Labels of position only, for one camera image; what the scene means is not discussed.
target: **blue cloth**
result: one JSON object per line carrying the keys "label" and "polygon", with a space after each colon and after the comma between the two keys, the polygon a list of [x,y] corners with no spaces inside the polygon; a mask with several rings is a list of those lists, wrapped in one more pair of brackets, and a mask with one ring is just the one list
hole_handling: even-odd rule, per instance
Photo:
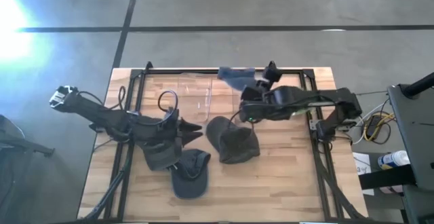
{"label": "blue cloth", "polygon": [[217,78],[225,81],[233,89],[242,91],[246,86],[255,86],[255,68],[232,69],[231,67],[220,67]]}

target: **yellow cable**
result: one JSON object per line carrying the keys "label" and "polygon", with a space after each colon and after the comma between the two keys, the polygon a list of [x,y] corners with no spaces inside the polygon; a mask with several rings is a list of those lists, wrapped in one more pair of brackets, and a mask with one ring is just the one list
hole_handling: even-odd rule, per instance
{"label": "yellow cable", "polygon": [[383,117],[383,115],[382,115],[381,117],[383,117],[383,118],[378,122],[377,126],[375,127],[375,131],[374,131],[374,133],[372,133],[372,135],[371,135],[370,138],[368,138],[368,136],[366,135],[366,129],[367,129],[367,127],[368,127],[368,123],[366,123],[365,126],[363,127],[363,137],[365,138],[365,140],[367,140],[367,141],[371,141],[372,138],[374,137],[374,135],[376,135],[376,133],[378,132],[378,130],[379,130],[380,126],[383,124],[383,122],[384,122],[387,118],[390,118],[390,117],[393,117],[393,116],[394,116],[393,113],[392,113],[392,114],[389,114],[389,115],[387,115],[387,116],[384,116],[384,117]]}

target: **black cable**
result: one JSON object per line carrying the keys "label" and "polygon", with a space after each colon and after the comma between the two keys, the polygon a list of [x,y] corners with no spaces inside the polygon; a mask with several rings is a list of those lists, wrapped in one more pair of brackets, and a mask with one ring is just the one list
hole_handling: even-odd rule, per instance
{"label": "black cable", "polygon": [[92,93],[90,93],[90,92],[86,92],[86,91],[80,91],[80,92],[78,92],[77,93],[77,95],[80,95],[80,94],[87,94],[87,95],[90,95],[92,98],[95,98],[101,105],[104,105],[104,103],[97,97],[97,96],[95,96],[95,95],[93,95]]}
{"label": "black cable", "polygon": [[127,90],[125,89],[125,87],[121,86],[119,89],[119,92],[117,93],[117,105],[112,106],[112,107],[108,108],[107,110],[112,110],[118,106],[121,110],[123,110],[122,103],[123,103],[123,99],[125,98],[126,92],[127,92]]}
{"label": "black cable", "polygon": [[330,152],[332,151],[332,149],[333,149],[333,143],[332,142],[330,142],[330,141],[321,141],[321,143],[322,143],[323,147],[326,147],[326,145],[327,145],[327,147],[329,147],[329,151]]}
{"label": "black cable", "polygon": [[[381,107],[381,109],[384,109],[384,105],[386,104],[387,101],[388,101],[388,99],[383,103],[383,106]],[[366,124],[372,120],[372,117],[375,116],[376,113],[378,113],[378,112],[373,112],[371,114],[371,116],[369,116],[369,118],[366,121],[363,121],[362,129],[361,129],[361,135],[362,136],[363,136],[363,131],[365,130]],[[382,113],[385,114],[385,115],[390,115],[390,113],[387,113],[387,112],[384,112],[384,111],[380,111],[380,116],[382,116]],[[392,120],[395,120],[395,118],[392,118],[392,119],[390,119],[390,120],[388,120],[386,122],[382,122],[382,124],[381,124],[381,125],[384,124],[384,125],[386,125],[389,128],[389,131],[387,132],[387,137],[386,137],[386,139],[383,140],[383,142],[378,142],[378,141],[375,141],[374,139],[371,139],[368,142],[376,143],[378,145],[383,145],[383,144],[387,143],[387,141],[390,139],[391,134],[392,134],[392,127],[388,123],[390,121],[392,121]]]}
{"label": "black cable", "polygon": [[94,150],[92,151],[92,153],[95,152],[95,151],[97,150],[97,148],[102,147],[102,146],[106,145],[107,143],[109,143],[109,142],[111,142],[111,141],[113,141],[113,140],[114,140],[114,139],[111,138],[110,140],[107,140],[106,142],[101,143],[100,145],[94,147]]}
{"label": "black cable", "polygon": [[387,91],[375,91],[375,92],[362,92],[356,94],[357,96],[368,95],[368,94],[378,94],[378,93],[387,93]]}
{"label": "black cable", "polygon": [[161,107],[161,98],[163,97],[164,94],[167,94],[167,93],[171,93],[175,96],[175,107],[172,109],[172,112],[170,112],[170,114],[168,116],[166,116],[165,119],[162,119],[161,121],[156,122],[156,123],[149,123],[149,124],[148,123],[142,123],[142,122],[135,122],[135,123],[137,123],[141,126],[158,126],[158,125],[166,122],[174,114],[175,110],[178,109],[178,95],[172,90],[167,90],[167,91],[164,91],[160,94],[160,97],[158,98],[158,101],[157,101],[158,107],[164,112],[169,111],[168,109],[163,109]]}
{"label": "black cable", "polygon": [[235,118],[235,116],[237,116],[240,112],[241,112],[241,110],[238,110],[237,112],[235,112],[235,114],[232,115],[232,117],[230,118],[230,120],[228,122],[228,128],[231,127],[231,122],[233,121],[233,119]]}
{"label": "black cable", "polygon": [[383,109],[384,109],[384,106],[386,105],[386,103],[387,103],[387,101],[389,101],[390,100],[390,98],[387,98],[386,100],[385,100],[385,102],[382,104],[382,106],[381,106],[381,110],[380,110],[380,117],[382,117],[382,111],[383,111]]}
{"label": "black cable", "polygon": [[387,143],[388,139],[391,137],[391,134],[392,134],[392,128],[391,128],[391,126],[390,126],[389,124],[385,124],[385,125],[389,128],[389,132],[387,132],[387,137],[386,137],[386,139],[384,139],[383,142],[377,142],[377,141],[375,141],[374,139],[371,139],[371,142],[376,143],[376,144],[378,144],[378,145],[383,145],[383,144]]}
{"label": "black cable", "polygon": [[348,133],[346,133],[346,132],[342,132],[342,133],[345,134],[345,136],[347,136],[348,139],[353,140],[353,137],[351,137]]}
{"label": "black cable", "polygon": [[[348,140],[350,140],[350,145],[352,145],[352,144],[353,144],[353,139],[350,137],[350,135],[348,135],[348,134],[345,133],[345,132],[343,132],[343,134],[345,134],[346,136],[334,136],[334,140],[336,140],[336,138],[348,139]],[[330,152],[331,152],[332,149],[333,149],[333,143],[332,143],[331,141],[327,141],[326,143],[330,145]]]}
{"label": "black cable", "polygon": [[359,160],[359,159],[357,159],[356,157],[353,157],[353,158],[354,158],[354,160],[357,160],[358,162],[361,162],[361,163],[365,164],[366,166],[371,167],[370,164],[368,164],[368,163],[366,163],[366,162],[364,162],[364,161],[362,161],[362,160]]}

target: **table frame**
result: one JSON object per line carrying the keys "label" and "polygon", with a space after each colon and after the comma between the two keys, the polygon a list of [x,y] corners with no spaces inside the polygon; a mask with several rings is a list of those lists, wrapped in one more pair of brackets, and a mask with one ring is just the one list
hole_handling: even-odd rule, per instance
{"label": "table frame", "polygon": [[[262,72],[263,69],[256,69],[257,72]],[[135,111],[139,111],[141,108],[141,101],[144,92],[144,83],[147,75],[171,75],[171,74],[181,74],[181,73],[201,73],[201,74],[217,74],[218,69],[154,69],[151,62],[148,62],[145,69],[132,69],[130,73],[130,82],[127,89],[127,97],[125,100],[125,108],[130,109],[134,84],[137,79],[138,82],[138,95],[135,106]],[[313,69],[281,69],[283,74],[298,75],[300,78],[300,85],[303,90],[308,89],[307,81],[311,84],[310,89],[313,91],[317,90],[317,84],[315,80],[315,72]],[[317,119],[323,119],[323,113],[321,108],[317,107],[315,110]],[[349,213],[350,219],[345,218],[342,207],[351,206],[351,203],[347,200],[344,193],[339,189],[336,182],[336,174],[334,172],[334,165],[332,161],[332,154],[330,153],[329,147],[324,147],[323,152],[325,155],[325,166],[322,162],[319,150],[319,141],[316,138],[316,133],[309,126],[309,122],[313,119],[313,114],[310,111],[306,112],[307,115],[307,128],[309,129],[309,135],[311,138],[311,144],[313,148],[313,159],[315,162],[315,169],[317,173],[317,181],[319,194],[321,198],[321,205],[323,208],[323,215],[325,222],[323,223],[386,223],[378,222],[369,219],[357,219],[356,216]],[[123,216],[125,213],[125,202],[127,197],[128,183],[130,178],[130,170],[132,165],[132,156],[134,152],[134,142],[128,143],[127,153],[125,157],[125,163],[122,169],[120,168],[121,156],[124,144],[119,143],[116,148],[115,159],[113,162],[113,169],[111,175],[111,184],[108,191],[105,193],[104,197],[97,205],[99,207],[98,212],[92,211],[93,215],[87,219],[79,219],[69,223],[122,223]],[[329,185],[332,190],[332,196],[334,199],[334,205],[336,210],[336,217],[332,217],[330,212],[330,206],[328,202],[326,185]],[[122,183],[121,193],[119,197],[119,206],[117,209],[117,216],[112,217],[112,207],[113,207],[113,196]],[[98,219],[102,210],[104,209],[104,215],[102,219]]]}

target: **wire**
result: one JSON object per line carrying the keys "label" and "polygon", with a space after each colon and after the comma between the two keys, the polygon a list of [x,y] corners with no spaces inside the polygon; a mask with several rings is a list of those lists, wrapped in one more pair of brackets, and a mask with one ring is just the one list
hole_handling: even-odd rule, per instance
{"label": "wire", "polygon": [[388,120],[387,122],[385,122],[385,124],[391,122],[391,121],[396,121],[396,117],[393,117],[392,119]]}
{"label": "wire", "polygon": [[141,126],[158,126],[158,125],[166,122],[169,118],[171,118],[171,116],[174,114],[175,110],[178,109],[178,95],[174,91],[172,91],[172,90],[164,91],[164,92],[162,92],[160,94],[160,97],[158,97],[157,104],[158,104],[158,107],[162,111],[164,111],[164,112],[168,112],[169,111],[168,109],[163,109],[161,107],[161,98],[163,98],[163,95],[167,94],[167,93],[171,93],[171,94],[173,94],[175,96],[175,107],[172,109],[172,112],[170,112],[170,114],[165,117],[165,119],[162,119],[161,121],[156,122],[156,123],[149,123],[149,124],[148,123],[142,123],[142,122],[136,122],[136,123],[139,124],[139,125],[141,125]]}
{"label": "wire", "polygon": [[368,164],[368,163],[364,162],[363,160],[359,160],[356,157],[353,157],[353,158],[354,158],[354,160],[356,160],[356,161],[358,161],[360,163],[363,163],[366,166],[369,166],[371,168],[371,170],[377,170],[377,171],[381,170],[378,166],[375,166],[375,165],[371,166],[371,164]]}
{"label": "wire", "polygon": [[326,147],[326,145],[327,145],[327,147],[329,147],[329,151],[330,152],[332,151],[333,143],[331,141],[321,141],[321,143],[322,143],[323,147]]}
{"label": "wire", "polygon": [[378,93],[386,93],[387,91],[375,91],[375,92],[362,92],[356,94],[357,96],[368,95],[368,94],[378,94]]}
{"label": "wire", "polygon": [[[371,115],[373,112],[375,112],[376,109],[380,108],[383,105],[384,104],[378,105],[377,107],[375,107],[374,109],[372,109],[369,113],[367,113],[365,116],[361,117],[360,121],[355,124],[355,127],[358,124],[362,124],[365,118],[367,118],[369,115]],[[353,145],[356,145],[357,143],[360,143],[362,139],[363,139],[363,135],[361,135],[361,137],[359,138],[359,140],[357,140],[355,143],[353,143]]]}
{"label": "wire", "polygon": [[77,93],[77,95],[80,95],[80,94],[87,94],[87,95],[90,95],[92,98],[95,98],[101,105],[104,105],[104,103],[97,97],[97,96],[95,96],[95,95],[93,95],[92,93],[90,93],[90,92],[86,92],[86,91],[80,91],[80,92],[78,92]]}
{"label": "wire", "polygon": [[235,116],[237,116],[240,112],[241,112],[241,110],[238,110],[237,112],[235,112],[235,114],[232,115],[232,117],[230,118],[230,120],[228,122],[228,128],[231,127],[231,122],[233,121],[233,119],[235,118]]}
{"label": "wire", "polygon": [[381,106],[381,110],[380,110],[380,116],[382,115],[382,111],[383,111],[383,109],[384,109],[384,106],[386,105],[386,102],[389,101],[389,100],[390,100],[390,98],[387,98],[387,99],[385,100],[385,102],[382,104],[382,106]]}
{"label": "wire", "polygon": [[92,152],[95,152],[99,147],[102,147],[102,146],[106,145],[107,143],[109,143],[109,142],[111,142],[113,140],[114,140],[113,138],[110,138],[110,140],[107,140],[106,142],[101,143],[100,145],[94,147],[94,150]]}
{"label": "wire", "polygon": [[119,106],[119,108],[120,108],[121,110],[124,110],[123,107],[122,107],[122,103],[123,103],[123,99],[125,98],[125,94],[126,94],[126,92],[127,92],[127,90],[125,89],[125,87],[124,87],[124,86],[121,86],[121,87],[119,88],[119,92],[117,93],[117,105],[112,106],[112,107],[108,108],[107,110],[115,109],[115,108],[118,107],[118,106]]}
{"label": "wire", "polygon": [[[368,120],[367,122],[371,122],[373,116],[375,116],[375,113],[374,113],[374,114],[369,118],[369,120]],[[369,138],[368,138],[368,136],[366,135],[366,130],[368,129],[368,123],[365,122],[365,126],[363,127],[363,137],[365,138],[365,140],[366,140],[366,141],[371,141],[371,140],[374,138],[374,135],[377,135],[378,130],[379,130],[380,127],[384,124],[385,119],[390,118],[390,117],[393,117],[393,116],[394,116],[394,114],[392,113],[392,114],[386,115],[384,118],[382,118],[382,119],[377,123],[377,125],[375,126],[375,130],[374,130],[374,132],[372,133],[372,135],[371,135]]]}
{"label": "wire", "polygon": [[391,126],[390,126],[389,124],[385,124],[385,125],[389,128],[389,132],[387,132],[387,137],[386,137],[386,139],[384,139],[383,142],[378,142],[378,141],[375,141],[374,139],[372,139],[371,142],[376,143],[376,144],[378,144],[378,145],[383,145],[383,144],[387,143],[387,141],[388,141],[389,138],[391,137],[391,134],[392,134],[392,128],[391,128]]}

